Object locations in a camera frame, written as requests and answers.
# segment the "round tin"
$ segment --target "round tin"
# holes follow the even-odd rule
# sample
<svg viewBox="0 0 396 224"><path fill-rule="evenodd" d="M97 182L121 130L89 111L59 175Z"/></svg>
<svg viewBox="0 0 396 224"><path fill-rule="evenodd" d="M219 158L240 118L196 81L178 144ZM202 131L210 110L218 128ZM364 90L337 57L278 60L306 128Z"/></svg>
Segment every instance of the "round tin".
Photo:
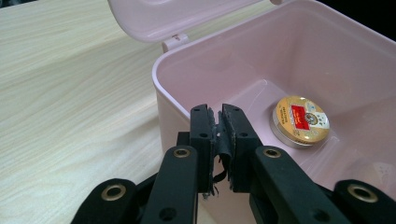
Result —
<svg viewBox="0 0 396 224"><path fill-rule="evenodd" d="M314 102L301 96L281 99L271 118L274 135L284 144L295 148L312 147L326 138L329 120Z"/></svg>

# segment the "red label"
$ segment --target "red label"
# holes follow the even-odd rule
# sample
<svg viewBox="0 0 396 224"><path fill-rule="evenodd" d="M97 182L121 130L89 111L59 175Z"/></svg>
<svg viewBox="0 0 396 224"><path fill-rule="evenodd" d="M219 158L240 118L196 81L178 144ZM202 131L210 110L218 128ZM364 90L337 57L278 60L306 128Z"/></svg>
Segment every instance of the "red label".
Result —
<svg viewBox="0 0 396 224"><path fill-rule="evenodd" d="M294 118L294 126L297 129L309 130L309 124L305 120L305 108L300 105L292 105L291 111Z"/></svg>

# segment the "light wood surface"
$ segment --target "light wood surface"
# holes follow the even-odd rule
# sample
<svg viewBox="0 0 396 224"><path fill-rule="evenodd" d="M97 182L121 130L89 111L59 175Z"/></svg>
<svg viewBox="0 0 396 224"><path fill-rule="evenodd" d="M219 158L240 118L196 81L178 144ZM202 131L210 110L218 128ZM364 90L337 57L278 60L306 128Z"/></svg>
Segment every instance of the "light wood surface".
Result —
<svg viewBox="0 0 396 224"><path fill-rule="evenodd" d="M187 34L194 40L269 7ZM161 54L161 43L126 35L106 0L0 9L0 223L70 223L103 181L138 184L158 171L151 68ZM215 222L202 206L198 218Z"/></svg>

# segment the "box lid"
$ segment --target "box lid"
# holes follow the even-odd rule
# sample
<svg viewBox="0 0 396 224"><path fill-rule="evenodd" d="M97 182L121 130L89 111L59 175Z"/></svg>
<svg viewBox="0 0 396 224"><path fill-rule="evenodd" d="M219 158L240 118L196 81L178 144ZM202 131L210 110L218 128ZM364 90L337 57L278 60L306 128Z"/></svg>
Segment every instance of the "box lid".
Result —
<svg viewBox="0 0 396 224"><path fill-rule="evenodd" d="M182 33L259 0L108 0L122 30L145 42Z"/></svg>

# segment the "plastic storage box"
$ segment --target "plastic storage box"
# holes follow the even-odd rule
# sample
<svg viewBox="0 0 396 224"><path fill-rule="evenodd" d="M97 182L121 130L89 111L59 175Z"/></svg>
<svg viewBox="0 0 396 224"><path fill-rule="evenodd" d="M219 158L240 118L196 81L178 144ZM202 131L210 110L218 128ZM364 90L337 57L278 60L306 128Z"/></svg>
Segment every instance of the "plastic storage box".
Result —
<svg viewBox="0 0 396 224"><path fill-rule="evenodd" d="M332 189L354 178L396 199L396 44L329 7L288 1L165 53L152 76L164 150L190 129L192 107L219 111L232 104L265 145L287 150L316 183ZM294 149L274 136L272 110L287 95L309 98L326 112L325 142ZM203 202L213 218L254 222L248 196L223 185L218 198Z"/></svg>

